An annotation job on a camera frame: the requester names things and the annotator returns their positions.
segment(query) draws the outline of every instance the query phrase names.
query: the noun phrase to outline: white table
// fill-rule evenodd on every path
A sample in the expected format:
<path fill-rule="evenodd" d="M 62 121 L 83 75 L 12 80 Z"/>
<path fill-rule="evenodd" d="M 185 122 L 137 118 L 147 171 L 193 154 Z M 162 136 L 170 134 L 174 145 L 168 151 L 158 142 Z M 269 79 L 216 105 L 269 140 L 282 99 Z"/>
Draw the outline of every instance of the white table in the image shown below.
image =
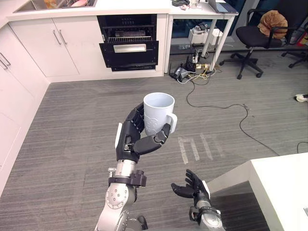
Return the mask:
<path fill-rule="evenodd" d="M 214 194 L 246 181 L 271 231 L 308 230 L 308 153 L 247 161 L 208 187 Z"/>
<path fill-rule="evenodd" d="M 226 40 L 226 37 L 228 35 L 228 32 L 231 28 L 231 25 L 234 21 L 235 16 L 238 14 L 235 13 L 216 13 L 208 3 L 200 2 L 199 5 L 201 6 L 201 9 L 187 9 L 187 10 L 181 10 L 180 7 L 175 7 L 171 5 L 170 1 L 170 13 L 168 16 L 168 27 L 167 27 L 167 42 L 166 42 L 166 53 L 165 53 L 165 68 L 164 72 L 168 72 L 168 65 L 169 65 L 169 55 L 170 55 L 170 45 L 171 45 L 171 35 L 172 35 L 172 26 L 173 26 L 173 19 L 212 19 L 212 24 L 209 30 L 209 34 L 206 38 L 205 45 L 203 47 L 202 51 L 202 57 L 204 57 L 205 52 L 207 50 L 207 47 L 209 45 L 209 42 L 212 38 L 212 33 L 216 24 L 217 19 L 226 19 L 228 20 L 226 27 L 224 29 L 223 35 L 221 37 L 221 40 L 217 46 L 216 53 L 215 53 L 215 59 L 212 61 L 211 69 L 212 71 L 215 67 L 215 63 L 217 61 L 217 58 L 219 57 L 220 51 L 222 49 L 222 46 Z"/>

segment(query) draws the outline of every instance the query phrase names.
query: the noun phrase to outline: chair base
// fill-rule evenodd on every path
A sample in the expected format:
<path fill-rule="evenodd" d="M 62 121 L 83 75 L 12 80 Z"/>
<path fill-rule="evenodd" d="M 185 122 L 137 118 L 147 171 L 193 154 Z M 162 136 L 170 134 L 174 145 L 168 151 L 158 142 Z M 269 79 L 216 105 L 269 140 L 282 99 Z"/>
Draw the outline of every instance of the chair base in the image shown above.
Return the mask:
<path fill-rule="evenodd" d="M 257 78 L 260 78 L 263 74 L 263 71 L 257 66 L 257 62 L 258 62 L 258 59 L 254 59 L 254 58 L 250 58 L 251 56 L 251 53 L 253 51 L 253 48 L 251 48 L 248 52 L 248 54 L 246 56 L 243 56 L 239 53 L 233 53 L 231 55 L 231 59 L 224 59 L 223 61 L 221 61 L 219 63 L 219 65 L 224 65 L 225 62 L 239 62 L 239 63 L 242 63 L 242 66 L 241 66 L 241 70 L 237 76 L 237 79 L 241 79 L 242 78 L 242 71 L 244 70 L 244 67 L 246 65 L 252 67 L 253 69 L 255 69 L 256 71 L 258 71 L 258 73 L 256 74 L 256 77 Z"/>
<path fill-rule="evenodd" d="M 287 51 L 287 52 L 284 52 L 281 54 L 282 57 L 285 57 L 286 54 L 291 54 L 295 57 L 298 57 L 300 58 L 299 60 L 297 60 L 296 62 L 292 63 L 289 65 L 289 68 L 292 68 L 294 67 L 296 64 L 298 63 L 301 63 L 301 62 L 304 62 L 304 61 L 308 61 L 308 53 L 305 53 L 305 52 L 301 52 L 301 53 L 298 53 L 298 52 L 292 52 L 292 51 Z"/>

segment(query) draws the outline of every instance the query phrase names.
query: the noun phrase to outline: cabinet door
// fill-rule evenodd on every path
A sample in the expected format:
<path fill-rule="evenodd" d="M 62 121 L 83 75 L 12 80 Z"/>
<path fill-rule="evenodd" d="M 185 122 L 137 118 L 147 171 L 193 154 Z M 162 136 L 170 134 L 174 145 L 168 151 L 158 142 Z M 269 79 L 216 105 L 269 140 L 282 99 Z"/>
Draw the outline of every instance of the cabinet door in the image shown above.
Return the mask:
<path fill-rule="evenodd" d="M 107 68 L 99 45 L 103 37 L 97 17 L 64 17 L 53 21 L 80 74 L 105 74 Z"/>
<path fill-rule="evenodd" d="M 0 113 L 21 125 L 27 115 L 33 96 L 0 62 Z"/>
<path fill-rule="evenodd" d="M 8 25 L 0 29 L 0 59 L 33 96 L 48 81 Z"/>
<path fill-rule="evenodd" d="M 10 26 L 45 76 L 79 74 L 52 19 L 15 21 Z"/>
<path fill-rule="evenodd" d="M 2 167 L 11 147 L 14 143 L 15 137 L 18 134 L 20 126 L 8 118 L 6 115 L 0 113 L 0 168 Z"/>

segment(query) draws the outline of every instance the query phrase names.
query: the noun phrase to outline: robotic arm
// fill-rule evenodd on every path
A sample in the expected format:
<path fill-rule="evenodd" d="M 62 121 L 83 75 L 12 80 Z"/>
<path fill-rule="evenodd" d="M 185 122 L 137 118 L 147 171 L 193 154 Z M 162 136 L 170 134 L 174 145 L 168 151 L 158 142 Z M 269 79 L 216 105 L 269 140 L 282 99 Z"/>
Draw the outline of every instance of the robotic arm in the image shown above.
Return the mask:
<path fill-rule="evenodd" d="M 115 139 L 116 168 L 109 168 L 109 187 L 105 206 L 95 231 L 140 231 L 147 229 L 144 217 L 129 218 L 129 209 L 137 200 L 137 188 L 146 185 L 144 172 L 136 169 L 140 155 L 160 148 L 170 133 L 165 124 L 155 135 L 141 139 L 144 129 L 143 103 L 135 107 L 123 124 L 119 124 Z"/>
<path fill-rule="evenodd" d="M 186 176 L 185 181 L 188 184 L 185 187 L 172 183 L 171 188 L 178 196 L 193 198 L 194 206 L 189 211 L 190 220 L 198 222 L 202 230 L 225 231 L 222 227 L 220 211 L 211 205 L 210 192 L 205 181 L 200 180 L 189 169 L 186 170 Z"/>

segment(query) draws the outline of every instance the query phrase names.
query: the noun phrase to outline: table leg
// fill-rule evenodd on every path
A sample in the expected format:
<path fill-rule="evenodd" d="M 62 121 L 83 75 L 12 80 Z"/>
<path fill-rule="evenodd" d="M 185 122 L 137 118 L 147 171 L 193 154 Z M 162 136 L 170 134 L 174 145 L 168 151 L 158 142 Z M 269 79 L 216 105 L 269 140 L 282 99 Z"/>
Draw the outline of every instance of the table leg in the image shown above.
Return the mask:
<path fill-rule="evenodd" d="M 205 56 L 205 53 L 206 53 L 206 50 L 207 50 L 208 45 L 209 45 L 209 43 L 210 43 L 210 40 L 211 40 L 212 37 L 213 37 L 213 30 L 214 30 L 214 28 L 215 28 L 216 21 L 217 21 L 217 19 L 213 19 L 213 20 L 212 20 L 212 24 L 211 24 L 211 27 L 210 27 L 210 31 L 209 31 L 208 34 L 207 34 L 207 37 L 206 37 L 206 40 L 205 40 L 205 44 L 204 44 L 204 47 L 203 47 L 203 50 L 202 50 L 201 57 L 204 57 L 204 56 Z"/>
<path fill-rule="evenodd" d="M 169 16 L 168 16 L 168 26 L 167 26 L 167 40 L 166 40 L 164 73 L 168 73 L 172 27 L 173 27 L 173 15 L 169 14 Z"/>
<path fill-rule="evenodd" d="M 225 27 L 225 29 L 223 31 L 223 35 L 221 37 L 221 40 L 220 40 L 220 42 L 219 42 L 219 44 L 218 44 L 218 46 L 216 48 L 215 56 L 214 56 L 214 59 L 213 59 L 213 61 L 211 63 L 211 66 L 210 66 L 210 71 L 212 71 L 214 69 L 214 67 L 215 67 L 216 61 L 217 61 L 217 59 L 219 57 L 219 54 L 220 54 L 221 49 L 222 49 L 222 46 L 225 43 L 226 37 L 228 36 L 228 33 L 229 33 L 230 28 L 232 26 L 233 20 L 234 20 L 234 17 L 230 18 L 228 20 L 227 24 L 226 24 L 226 27 Z"/>

